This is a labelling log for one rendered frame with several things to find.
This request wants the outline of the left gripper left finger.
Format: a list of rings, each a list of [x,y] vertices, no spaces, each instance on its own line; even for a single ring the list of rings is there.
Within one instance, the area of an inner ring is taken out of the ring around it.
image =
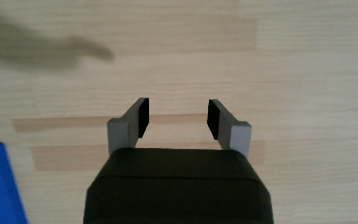
[[[146,97],[140,97],[121,118],[111,118],[106,123],[109,157],[119,148],[135,148],[148,124],[149,98]]]

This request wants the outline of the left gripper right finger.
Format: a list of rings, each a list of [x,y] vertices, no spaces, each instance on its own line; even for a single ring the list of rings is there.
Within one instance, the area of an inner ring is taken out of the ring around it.
[[[222,150],[239,151],[248,160],[252,126],[238,121],[218,99],[209,99],[208,127]]]

